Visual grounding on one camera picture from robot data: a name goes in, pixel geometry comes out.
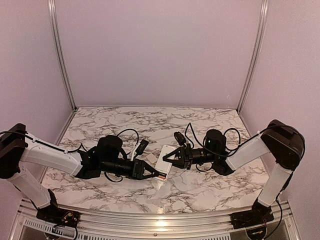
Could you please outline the black AAA battery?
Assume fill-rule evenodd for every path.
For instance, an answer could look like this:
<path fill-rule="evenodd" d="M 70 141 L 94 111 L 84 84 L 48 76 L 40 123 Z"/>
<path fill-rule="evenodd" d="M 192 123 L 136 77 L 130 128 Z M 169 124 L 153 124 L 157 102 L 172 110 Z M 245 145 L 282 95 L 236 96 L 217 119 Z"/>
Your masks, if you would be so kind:
<path fill-rule="evenodd" d="M 166 174 L 159 174 L 158 177 L 165 179 L 167 177 L 167 175 Z"/>

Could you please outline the white remote control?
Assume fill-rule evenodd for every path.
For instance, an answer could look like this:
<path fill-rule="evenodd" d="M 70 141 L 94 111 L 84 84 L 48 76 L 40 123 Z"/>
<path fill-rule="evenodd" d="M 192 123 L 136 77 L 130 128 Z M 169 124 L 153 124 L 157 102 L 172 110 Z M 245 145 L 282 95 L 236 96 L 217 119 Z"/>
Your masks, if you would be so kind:
<path fill-rule="evenodd" d="M 170 152 L 172 152 L 173 150 L 175 150 L 175 148 L 172 147 L 172 146 L 169 146 L 169 145 L 164 145 L 162 147 L 161 152 L 160 152 L 159 157 L 158 157 L 158 160 L 157 160 L 156 165 L 155 165 L 155 169 L 157 171 L 159 171 L 159 174 L 165 174 L 166 175 L 166 180 L 165 181 L 160 180 L 158 177 L 155 177 L 155 179 L 160 180 L 162 182 L 166 182 L 167 181 L 169 173 L 170 173 L 170 170 L 171 170 L 171 167 L 172 167 L 172 164 L 163 161 L 163 157 L 165 155 L 169 154 Z"/>

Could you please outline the white battery cover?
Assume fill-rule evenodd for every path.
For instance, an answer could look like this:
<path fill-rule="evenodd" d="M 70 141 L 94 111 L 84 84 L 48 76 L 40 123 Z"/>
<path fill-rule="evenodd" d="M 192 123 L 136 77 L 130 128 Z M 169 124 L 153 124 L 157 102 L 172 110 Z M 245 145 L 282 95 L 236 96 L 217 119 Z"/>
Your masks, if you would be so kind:
<path fill-rule="evenodd" d="M 150 162 L 150 163 L 156 163 L 157 162 L 157 158 L 152 154 L 152 153 L 150 153 L 150 154 L 148 154 L 147 156 L 146 156 L 146 159 Z"/>

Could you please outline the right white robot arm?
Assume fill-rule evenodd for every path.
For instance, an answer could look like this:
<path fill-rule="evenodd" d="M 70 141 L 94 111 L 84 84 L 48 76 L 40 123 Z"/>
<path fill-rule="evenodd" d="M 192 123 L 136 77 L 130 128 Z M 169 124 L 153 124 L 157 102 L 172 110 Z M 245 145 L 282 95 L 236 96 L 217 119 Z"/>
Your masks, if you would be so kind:
<path fill-rule="evenodd" d="M 186 137 L 180 132 L 175 132 L 174 137 L 179 147 L 162 159 L 179 169 L 189 170 L 192 165 L 211 163 L 212 170 L 228 176 L 265 154 L 273 155 L 275 167 L 247 214 L 252 224 L 260 223 L 267 216 L 273 202 L 289 184 L 306 150 L 302 134 L 277 119 L 234 149 L 227 149 L 226 135 L 217 129 L 206 132 L 199 148 L 186 143 Z"/>

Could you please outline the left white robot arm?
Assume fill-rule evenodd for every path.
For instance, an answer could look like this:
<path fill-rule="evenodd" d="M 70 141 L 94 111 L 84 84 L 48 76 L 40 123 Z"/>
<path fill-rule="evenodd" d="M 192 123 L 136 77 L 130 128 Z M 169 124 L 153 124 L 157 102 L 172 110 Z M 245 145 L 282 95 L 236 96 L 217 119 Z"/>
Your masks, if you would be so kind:
<path fill-rule="evenodd" d="M 43 210 L 53 223 L 63 219 L 63 211 L 58 208 L 55 195 L 34 178 L 24 163 L 56 169 L 84 180 L 98 178 L 102 172 L 131 180 L 160 174 L 144 160 L 130 160 L 123 141 L 116 135 L 101 137 L 88 151 L 68 150 L 35 137 L 26 131 L 24 124 L 18 123 L 0 133 L 0 177 L 28 197 L 37 210 Z"/>

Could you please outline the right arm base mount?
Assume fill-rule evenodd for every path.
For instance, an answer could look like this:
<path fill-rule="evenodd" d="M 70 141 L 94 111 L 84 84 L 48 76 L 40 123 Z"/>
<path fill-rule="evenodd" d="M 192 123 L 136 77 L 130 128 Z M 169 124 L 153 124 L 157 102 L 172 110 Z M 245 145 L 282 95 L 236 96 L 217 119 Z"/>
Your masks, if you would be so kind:
<path fill-rule="evenodd" d="M 258 210 L 247 210 L 234 212 L 230 215 L 231 224 L 234 229 L 241 229 L 261 225 L 274 220 L 273 214 L 268 211 L 266 215 L 262 215 Z"/>

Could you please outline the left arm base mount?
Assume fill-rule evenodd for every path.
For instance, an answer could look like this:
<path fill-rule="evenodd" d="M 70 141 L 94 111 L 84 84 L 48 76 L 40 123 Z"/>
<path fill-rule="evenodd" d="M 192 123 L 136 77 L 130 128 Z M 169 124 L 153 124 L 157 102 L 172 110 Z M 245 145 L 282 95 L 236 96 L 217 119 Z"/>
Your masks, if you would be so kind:
<path fill-rule="evenodd" d="M 79 222 L 80 213 L 58 207 L 54 193 L 49 189 L 50 202 L 44 208 L 38 208 L 36 218 L 55 224 L 54 227 L 67 226 L 76 228 Z"/>

